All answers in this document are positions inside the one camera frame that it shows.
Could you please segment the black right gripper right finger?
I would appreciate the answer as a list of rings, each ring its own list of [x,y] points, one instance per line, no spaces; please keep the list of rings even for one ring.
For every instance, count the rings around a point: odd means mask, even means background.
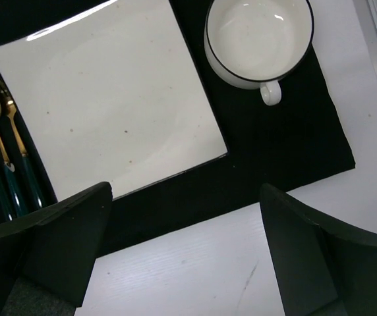
[[[260,208],[286,315],[377,315],[376,233],[270,184]]]

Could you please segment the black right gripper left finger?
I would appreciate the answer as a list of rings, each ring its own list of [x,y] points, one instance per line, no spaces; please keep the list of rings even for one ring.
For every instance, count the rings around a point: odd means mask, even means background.
[[[0,224],[0,315],[73,315],[82,306],[112,205],[100,182]]]

